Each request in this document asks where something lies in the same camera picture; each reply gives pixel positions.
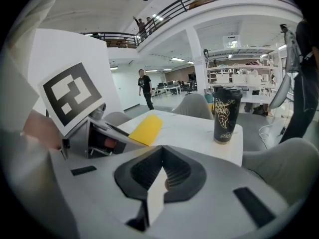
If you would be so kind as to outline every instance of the gray chair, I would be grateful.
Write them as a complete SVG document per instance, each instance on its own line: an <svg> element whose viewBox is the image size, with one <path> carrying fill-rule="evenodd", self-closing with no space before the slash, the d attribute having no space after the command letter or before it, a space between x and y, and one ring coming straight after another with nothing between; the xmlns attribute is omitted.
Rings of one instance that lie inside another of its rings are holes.
<svg viewBox="0 0 319 239"><path fill-rule="evenodd" d="M200 94L185 96L180 105L172 113L207 120L214 119L205 97Z"/></svg>
<svg viewBox="0 0 319 239"><path fill-rule="evenodd" d="M129 120L131 120L132 118L130 118L129 116L127 116L124 113L121 112L113 112L110 114L107 114L103 120L111 123L114 126L119 126L124 124L125 122L128 122Z"/></svg>
<svg viewBox="0 0 319 239"><path fill-rule="evenodd" d="M307 197L319 175L319 152L302 138L256 152L244 152L242 167L280 193L289 205Z"/></svg>

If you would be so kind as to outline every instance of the ceiling light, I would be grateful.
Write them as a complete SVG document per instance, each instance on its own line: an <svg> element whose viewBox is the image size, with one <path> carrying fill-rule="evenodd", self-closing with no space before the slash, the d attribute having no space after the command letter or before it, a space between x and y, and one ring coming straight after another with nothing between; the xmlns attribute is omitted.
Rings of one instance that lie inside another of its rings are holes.
<svg viewBox="0 0 319 239"><path fill-rule="evenodd" d="M283 45L283 46L280 46L278 49L281 50L281 49L286 48L286 47L287 47L287 45Z"/></svg>
<svg viewBox="0 0 319 239"><path fill-rule="evenodd" d="M184 61L183 59L180 59L180 58L172 58L172 60L179 61L179 62Z"/></svg>

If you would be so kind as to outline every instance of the jeans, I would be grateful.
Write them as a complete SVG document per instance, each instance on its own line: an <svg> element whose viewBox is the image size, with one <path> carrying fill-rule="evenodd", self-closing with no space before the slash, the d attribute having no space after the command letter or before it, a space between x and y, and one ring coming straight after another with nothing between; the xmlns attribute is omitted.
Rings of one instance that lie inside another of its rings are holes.
<svg viewBox="0 0 319 239"><path fill-rule="evenodd" d="M145 97L146 103L148 104L149 109L154 110L154 107L151 101L151 97L152 97L151 93L145 93L144 97Z"/></svg>
<svg viewBox="0 0 319 239"><path fill-rule="evenodd" d="M313 91L309 91L307 86L305 86L304 90L305 91L303 92L302 77L298 74L295 77L294 114L283 137L281 138L280 143L294 137L302 138L314 118L316 109L308 109L304 111L304 95L312 108L318 106L318 95Z"/></svg>

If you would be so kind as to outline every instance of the floor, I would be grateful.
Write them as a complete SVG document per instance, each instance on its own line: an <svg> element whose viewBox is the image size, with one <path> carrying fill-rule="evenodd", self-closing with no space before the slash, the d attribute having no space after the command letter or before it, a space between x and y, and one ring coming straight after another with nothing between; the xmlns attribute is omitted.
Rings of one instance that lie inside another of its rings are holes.
<svg viewBox="0 0 319 239"><path fill-rule="evenodd" d="M153 106L156 110L171 112L175 109L185 97L186 92L182 92L181 95L166 95L161 94L159 97L152 97ZM240 113L238 115L237 123L243 127L244 135L244 151L260 151L270 148L279 143L281 139L280 132L282 128L289 124L289 119L286 118L274 118L263 117L261 115L253 115L244 112L244 104L242 104ZM132 109L125 111L126 115L131 118L135 118L141 114L146 113L149 110L147 106L139 105ZM260 130L265 132L263 137L264 142L260 138L258 131L261 127L271 125ZM319 123L313 121L304 136L305 139L310 141L319 149Z"/></svg>

